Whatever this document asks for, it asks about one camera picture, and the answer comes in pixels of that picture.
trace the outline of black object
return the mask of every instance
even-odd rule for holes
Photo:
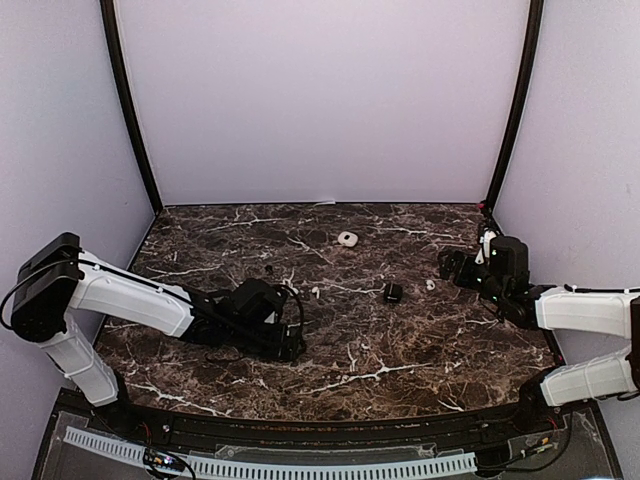
[[[640,390],[640,297],[631,300],[631,352],[627,360],[633,383]]]
[[[397,283],[388,283],[384,286],[382,299],[385,303],[400,303],[402,300],[402,287]]]
[[[515,237],[500,235],[491,240],[489,273],[510,275],[519,283],[529,281],[529,249]]]
[[[518,79],[516,88],[513,93],[513,101],[511,102],[511,110],[507,127],[504,132],[502,146],[498,154],[498,160],[493,172],[493,178],[487,192],[487,197],[481,202],[483,213],[491,216],[493,209],[498,201],[500,189],[504,183],[513,147],[518,135],[522,112],[524,111],[525,101],[527,99],[527,90],[531,81],[531,72],[533,70],[533,62],[536,56],[536,47],[538,46],[538,36],[540,34],[540,25],[542,23],[542,10],[544,0],[531,0],[529,4],[529,18],[527,20],[527,31],[524,38],[524,47],[522,49],[522,59],[520,60],[520,70],[518,71]]]
[[[158,186],[153,177],[149,157],[147,156],[147,151],[142,140],[138,117],[136,116],[136,111],[133,106],[133,97],[131,96],[129,80],[127,79],[127,70],[125,68],[124,57],[122,55],[120,35],[118,34],[118,21],[116,19],[113,0],[100,0],[100,7],[102,9],[102,23],[104,24],[104,34],[107,39],[109,58],[111,59],[111,69],[113,71],[113,78],[116,82],[118,97],[120,98],[122,115],[124,116],[124,121],[127,125],[129,139],[131,140],[131,146],[133,147],[133,153],[136,157],[136,162],[138,164],[138,169],[140,170],[140,175],[142,176],[144,187],[147,191],[147,196],[149,197],[153,211],[157,215],[163,208],[162,199],[160,198]]]
[[[16,335],[40,343],[67,331],[64,312],[83,278],[80,251],[80,238],[63,233],[20,267],[11,315]]]
[[[284,289],[248,279],[221,298],[186,290],[194,305],[194,319],[180,340],[212,347],[232,345],[262,358],[284,361],[293,361],[305,351],[301,326],[280,323],[288,298]]]

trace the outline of white plastic casing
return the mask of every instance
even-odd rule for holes
[[[98,356],[68,312],[64,319],[67,332],[56,333],[38,346],[58,365],[65,378],[73,380],[92,405],[100,407],[115,401],[118,384],[113,370]]]
[[[632,293],[573,293],[562,287],[547,290],[536,301],[538,325],[631,338]]]
[[[180,337],[191,324],[191,306],[165,293],[170,290],[189,299],[189,294],[181,287],[152,282],[109,265],[88,252],[81,253],[80,258],[139,278],[155,288],[80,264],[84,278],[73,292],[69,307],[113,315],[155,328],[172,337]]]
[[[540,385],[547,404],[557,407],[585,398],[637,391],[631,366],[625,360],[630,351],[629,346],[611,355],[557,368]]]
[[[358,243],[358,236],[351,232],[342,232],[338,235],[338,243],[345,247],[355,247]]]

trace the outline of small white object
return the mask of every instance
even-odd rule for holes
[[[484,263],[484,259],[489,258],[489,254],[491,253],[491,240],[497,236],[498,234],[493,230],[487,230],[480,237],[480,251],[478,252],[478,255],[476,255],[476,263],[478,265],[482,265]]]
[[[358,243],[358,236],[355,233],[342,232],[338,235],[338,243],[349,248],[355,247],[356,243]]]

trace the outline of black frame edge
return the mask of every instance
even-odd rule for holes
[[[507,174],[507,168],[509,167],[513,147],[516,143],[516,137],[518,135],[520,121],[522,120],[522,113],[524,112],[524,105],[527,99],[527,91],[529,90],[529,83],[531,81],[531,73],[533,72],[533,63],[536,56],[536,48],[538,46],[538,37],[540,35],[540,25],[542,24],[543,6],[544,0],[531,0],[531,3],[529,4],[527,31],[524,38],[522,59],[520,61],[516,88],[513,93],[511,110],[509,111],[509,119],[507,120],[507,126],[502,139],[502,146],[500,147],[500,153],[498,154],[498,160],[496,162],[495,170],[493,171],[493,177],[491,178],[487,197],[481,202],[484,205],[483,211],[487,213],[493,212],[493,209],[496,206],[500,195],[500,189],[502,188],[504,178]]]
[[[44,461],[46,460],[47,454],[49,453],[49,449],[47,447],[51,443],[51,437],[53,436],[53,431],[56,428],[56,423],[58,422],[57,402],[58,401],[56,400],[56,405],[54,405],[53,411],[49,415],[49,420],[47,420],[47,426],[44,429],[44,434],[42,435],[42,440],[40,441],[40,447],[38,448],[36,462],[33,465],[33,470],[31,471],[31,480],[39,480],[42,477]]]
[[[591,407],[593,418],[596,420],[596,427],[598,428],[598,433],[600,433],[600,438],[602,438],[604,450],[607,454],[607,458],[609,459],[611,473],[613,473],[614,478],[623,480],[624,475],[622,473],[622,467],[620,466],[620,460],[618,459],[618,454],[613,446],[613,442],[611,441],[611,435],[609,434],[609,429],[607,428],[607,424],[602,416],[600,405],[597,401],[593,400],[589,406]]]
[[[104,34],[107,40],[107,48],[109,49],[109,58],[111,59],[111,69],[113,78],[116,82],[118,97],[120,98],[120,107],[122,115],[127,125],[129,139],[133,147],[133,153],[136,157],[136,163],[142,176],[147,196],[151,202],[154,213],[159,214],[162,209],[162,199],[158,191],[158,185],[151,170],[151,163],[147,156],[147,151],[142,141],[142,132],[138,124],[138,117],[133,106],[133,97],[129,87],[127,71],[124,64],[124,56],[122,54],[122,45],[120,44],[120,35],[118,33],[118,21],[113,0],[100,0],[100,9],[102,11],[102,23],[104,24]]]

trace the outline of small black cube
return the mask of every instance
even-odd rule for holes
[[[402,299],[402,287],[395,283],[387,283],[384,287],[382,299],[385,303],[400,303]]]

